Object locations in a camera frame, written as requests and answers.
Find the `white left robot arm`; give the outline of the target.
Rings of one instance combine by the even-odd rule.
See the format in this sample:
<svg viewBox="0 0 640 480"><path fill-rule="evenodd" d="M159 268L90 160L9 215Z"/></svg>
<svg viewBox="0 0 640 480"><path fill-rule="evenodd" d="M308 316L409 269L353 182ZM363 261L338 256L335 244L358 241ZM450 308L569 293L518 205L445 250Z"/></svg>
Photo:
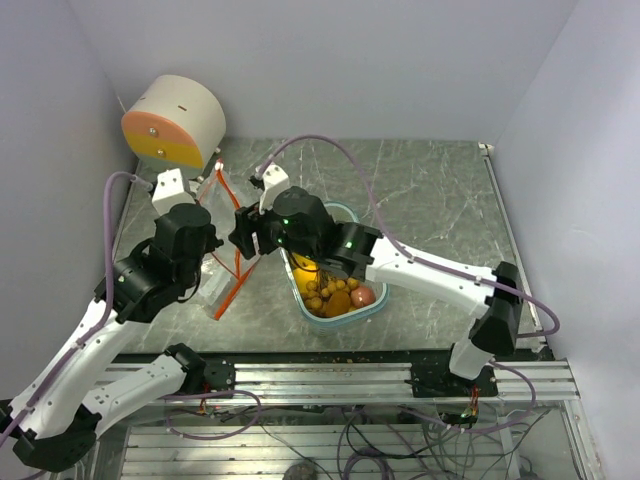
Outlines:
<svg viewBox="0 0 640 480"><path fill-rule="evenodd" d="M192 397L202 389L206 363L184 344L106 386L96 381L161 310L197 289L204 256L222 243L205 208L181 203L156 219L153 237L115 264L46 369L1 403L1 437L14 438L13 452L24 465L67 470L113 425L151 401Z"/></svg>

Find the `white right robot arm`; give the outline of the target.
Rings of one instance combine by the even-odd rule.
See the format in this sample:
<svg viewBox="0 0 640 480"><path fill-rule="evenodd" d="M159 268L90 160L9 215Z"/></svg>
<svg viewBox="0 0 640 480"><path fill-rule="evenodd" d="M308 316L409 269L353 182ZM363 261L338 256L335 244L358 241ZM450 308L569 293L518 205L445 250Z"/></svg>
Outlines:
<svg viewBox="0 0 640 480"><path fill-rule="evenodd" d="M471 389L493 357L515 350L522 301L519 272L511 263L491 269L428 255L374 227L335 220L318 197L300 187L279 193L268 209L238 208L229 239L246 259L281 248L337 276L399 286L463 310L472 323L440 373L452 395Z"/></svg>

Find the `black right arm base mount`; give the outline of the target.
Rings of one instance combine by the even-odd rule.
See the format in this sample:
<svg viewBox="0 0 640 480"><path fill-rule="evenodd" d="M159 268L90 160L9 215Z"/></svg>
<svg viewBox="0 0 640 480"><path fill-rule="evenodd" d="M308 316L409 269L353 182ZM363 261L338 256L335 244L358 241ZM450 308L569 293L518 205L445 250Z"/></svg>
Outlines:
<svg viewBox="0 0 640 480"><path fill-rule="evenodd" d="M494 369L484 366L475 380L468 380L451 374L448 363L422 362L411 365L410 379L415 398L471 397L474 390L480 397L498 395Z"/></svg>

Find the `light blue fruit basket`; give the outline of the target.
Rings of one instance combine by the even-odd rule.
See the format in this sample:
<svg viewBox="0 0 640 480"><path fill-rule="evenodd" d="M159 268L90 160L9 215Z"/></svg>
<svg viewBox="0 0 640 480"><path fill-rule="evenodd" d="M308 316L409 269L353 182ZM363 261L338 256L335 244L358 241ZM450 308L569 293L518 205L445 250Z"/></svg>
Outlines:
<svg viewBox="0 0 640 480"><path fill-rule="evenodd" d="M294 300L303 318L319 335L370 322L388 301L389 287L384 283L336 276L284 249L280 255Z"/></svg>

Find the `orange-brown fruit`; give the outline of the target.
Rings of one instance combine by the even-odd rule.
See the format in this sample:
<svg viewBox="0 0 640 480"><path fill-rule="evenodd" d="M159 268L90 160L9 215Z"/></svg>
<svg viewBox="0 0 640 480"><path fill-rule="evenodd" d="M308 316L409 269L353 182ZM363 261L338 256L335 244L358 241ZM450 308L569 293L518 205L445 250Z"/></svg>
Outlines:
<svg viewBox="0 0 640 480"><path fill-rule="evenodd" d="M329 298L325 310L328 318L344 315L351 308L351 297L345 291L336 291Z"/></svg>

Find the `bunch of brown longans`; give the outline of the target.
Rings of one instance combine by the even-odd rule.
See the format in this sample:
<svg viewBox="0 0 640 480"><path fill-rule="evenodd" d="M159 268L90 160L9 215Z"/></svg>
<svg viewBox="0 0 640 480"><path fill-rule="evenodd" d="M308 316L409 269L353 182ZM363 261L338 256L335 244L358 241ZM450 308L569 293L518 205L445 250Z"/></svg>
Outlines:
<svg viewBox="0 0 640 480"><path fill-rule="evenodd" d="M350 292L359 286L359 281L354 278L348 278L346 280L329 278L324 283L309 282L306 288L300 292L300 295L307 311L315 316L328 318L325 310L331 295L336 291L345 291L350 295ZM356 308L354 308L351 303L351 308L348 313L355 310Z"/></svg>

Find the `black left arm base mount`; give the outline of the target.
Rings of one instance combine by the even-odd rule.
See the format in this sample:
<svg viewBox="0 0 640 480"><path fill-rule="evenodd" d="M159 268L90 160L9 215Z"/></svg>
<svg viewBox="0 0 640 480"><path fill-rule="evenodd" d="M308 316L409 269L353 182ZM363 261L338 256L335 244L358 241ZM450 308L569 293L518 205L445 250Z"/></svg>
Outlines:
<svg viewBox="0 0 640 480"><path fill-rule="evenodd" d="M208 362L184 343L169 346L165 354L176 360L185 374L178 394L220 392L235 386L235 369L226 360Z"/></svg>

